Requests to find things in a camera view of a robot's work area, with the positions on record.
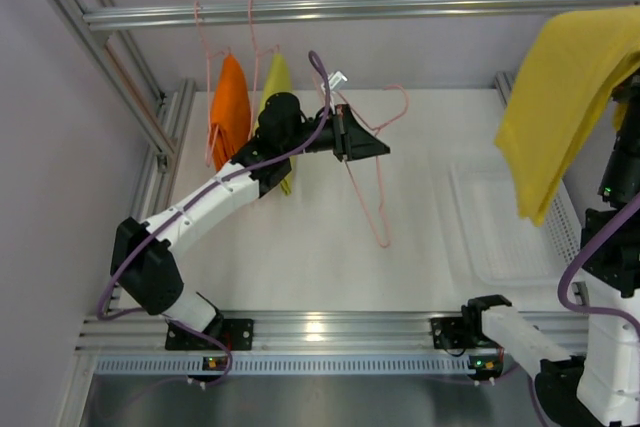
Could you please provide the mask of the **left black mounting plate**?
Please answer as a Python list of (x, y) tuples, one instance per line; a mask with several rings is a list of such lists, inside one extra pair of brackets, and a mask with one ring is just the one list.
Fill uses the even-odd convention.
[[(217, 340), (231, 351), (250, 351), (253, 334), (253, 319), (225, 319)], [(219, 350), (219, 347), (169, 323), (165, 349), (167, 351), (203, 351)]]

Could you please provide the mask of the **aluminium hanging rail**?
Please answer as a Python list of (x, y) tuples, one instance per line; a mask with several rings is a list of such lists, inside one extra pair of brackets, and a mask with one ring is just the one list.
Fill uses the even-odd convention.
[(287, 0), (200, 6), (102, 7), (83, 20), (93, 32), (438, 17), (555, 14), (637, 4), (639, 0)]

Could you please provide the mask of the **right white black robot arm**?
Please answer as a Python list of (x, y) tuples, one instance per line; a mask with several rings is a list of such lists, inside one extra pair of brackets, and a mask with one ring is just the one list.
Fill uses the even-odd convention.
[(551, 341), (503, 296), (461, 308), (466, 337), (505, 348), (560, 426), (639, 423), (639, 77), (609, 96), (627, 106), (598, 190), (610, 208), (586, 211), (581, 249), (557, 287), (560, 303), (587, 317), (586, 353)]

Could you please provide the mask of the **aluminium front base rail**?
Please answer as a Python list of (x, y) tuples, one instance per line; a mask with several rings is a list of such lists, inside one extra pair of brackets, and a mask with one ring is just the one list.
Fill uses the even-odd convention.
[[(433, 318), (453, 312), (227, 312), (253, 321), (254, 352), (417, 353), (432, 349)], [(80, 352), (159, 353), (168, 326), (158, 317), (130, 314), (113, 321), (88, 317), (75, 349)]]

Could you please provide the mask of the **olive green trousers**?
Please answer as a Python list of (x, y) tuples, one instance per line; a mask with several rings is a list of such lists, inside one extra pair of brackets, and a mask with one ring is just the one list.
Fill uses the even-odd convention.
[[(261, 101), (256, 116), (259, 116), (266, 107), (267, 100), (276, 93), (293, 92), (293, 86), (290, 71), (285, 57), (281, 53), (275, 53), (272, 56), (269, 70), (267, 73), (264, 88), (262, 90)], [(292, 157), (291, 171), (279, 183), (280, 189), (285, 196), (292, 194), (294, 184), (294, 174), (296, 170), (296, 158)]]

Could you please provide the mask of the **orange trousers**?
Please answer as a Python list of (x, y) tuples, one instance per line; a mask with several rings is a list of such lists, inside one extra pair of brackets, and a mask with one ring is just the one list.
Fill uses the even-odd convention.
[(251, 128), (247, 82), (233, 55), (223, 60), (209, 117), (208, 153), (219, 170), (247, 142)]

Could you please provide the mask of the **white plastic basket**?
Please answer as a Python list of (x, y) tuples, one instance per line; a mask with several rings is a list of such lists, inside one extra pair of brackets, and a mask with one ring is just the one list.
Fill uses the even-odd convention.
[(564, 186), (537, 227), (519, 217), (501, 158), (454, 162), (450, 180), (470, 264), (483, 282), (511, 288), (557, 285), (580, 251), (581, 225)]

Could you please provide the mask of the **black mounting plate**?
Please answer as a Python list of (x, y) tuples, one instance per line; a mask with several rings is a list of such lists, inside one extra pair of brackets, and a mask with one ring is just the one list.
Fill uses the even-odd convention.
[(432, 318), (430, 327), (436, 349), (463, 350), (492, 344), (492, 341), (481, 333), (476, 321), (467, 320), (461, 316)]
[[(253, 334), (253, 319), (225, 319), (217, 340), (231, 351), (250, 351)], [(169, 323), (165, 349), (167, 351), (203, 351), (219, 350), (219, 347)]]

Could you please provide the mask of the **left aluminium frame struts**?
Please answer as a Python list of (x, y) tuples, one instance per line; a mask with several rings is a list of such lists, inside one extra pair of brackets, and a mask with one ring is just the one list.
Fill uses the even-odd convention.
[(47, 0), (107, 85), (127, 107), (156, 158), (160, 172), (179, 162), (181, 144), (161, 125), (157, 109), (167, 99), (141, 49), (129, 33), (93, 32), (84, 0)]

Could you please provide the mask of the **yellow trousers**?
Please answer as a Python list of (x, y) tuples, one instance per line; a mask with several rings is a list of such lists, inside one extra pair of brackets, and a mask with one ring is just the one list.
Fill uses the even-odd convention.
[(523, 113), (504, 112), (494, 138), (515, 187), (518, 214), (543, 224), (559, 184), (605, 112), (614, 89), (639, 68), (639, 9), (596, 11), (586, 27), (587, 65), (568, 88), (578, 101), (552, 107), (536, 102)]

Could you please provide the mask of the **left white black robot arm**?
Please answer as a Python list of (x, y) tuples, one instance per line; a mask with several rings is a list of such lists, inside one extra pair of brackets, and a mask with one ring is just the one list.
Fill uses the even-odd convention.
[(271, 95), (250, 140), (214, 177), (182, 201), (116, 230), (111, 275), (149, 315), (197, 337), (216, 338), (223, 315), (181, 277), (178, 258), (219, 222), (265, 196), (291, 172), (291, 159), (330, 151), (340, 161), (387, 155), (390, 148), (361, 126), (347, 104), (305, 117), (292, 93)]

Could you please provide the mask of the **pink hanger of green trousers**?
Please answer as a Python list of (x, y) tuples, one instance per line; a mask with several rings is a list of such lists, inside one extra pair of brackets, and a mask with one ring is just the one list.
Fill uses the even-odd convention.
[(274, 46), (267, 48), (266, 50), (261, 50), (258, 39), (255, 32), (254, 20), (253, 20), (253, 6), (254, 0), (248, 1), (247, 8), (247, 17), (248, 17), (248, 25), (250, 29), (251, 36), (251, 44), (254, 52), (254, 69), (253, 69), (253, 80), (252, 80), (252, 90), (250, 96), (250, 107), (251, 107), (251, 119), (255, 121), (256, 119), (256, 108), (257, 108), (257, 87), (258, 87), (258, 78), (260, 74), (260, 60), (266, 55), (274, 55), (280, 52), (280, 45), (275, 44)]

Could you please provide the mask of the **pink hanger with orange trousers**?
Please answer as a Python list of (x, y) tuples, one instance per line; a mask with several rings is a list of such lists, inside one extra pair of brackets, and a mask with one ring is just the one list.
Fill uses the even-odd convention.
[(205, 143), (205, 164), (207, 167), (212, 167), (214, 165), (213, 152), (215, 143), (217, 140), (217, 131), (212, 128), (212, 114), (211, 114), (211, 105), (213, 102), (213, 91), (212, 91), (212, 61), (217, 57), (226, 58), (231, 54), (231, 48), (227, 47), (226, 49), (213, 51), (210, 47), (206, 34), (204, 32), (204, 19), (201, 17), (202, 6), (198, 0), (196, 0), (193, 4), (193, 15), (196, 30), (198, 33), (199, 40), (201, 42), (205, 62), (206, 62), (206, 113), (207, 113), (207, 140)]

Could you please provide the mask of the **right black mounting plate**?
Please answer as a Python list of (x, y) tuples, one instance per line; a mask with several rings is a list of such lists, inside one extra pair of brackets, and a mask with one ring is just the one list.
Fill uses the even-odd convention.
[(481, 333), (476, 321), (467, 320), (461, 316), (432, 318), (430, 327), (436, 349), (463, 350), (492, 344), (492, 341)]

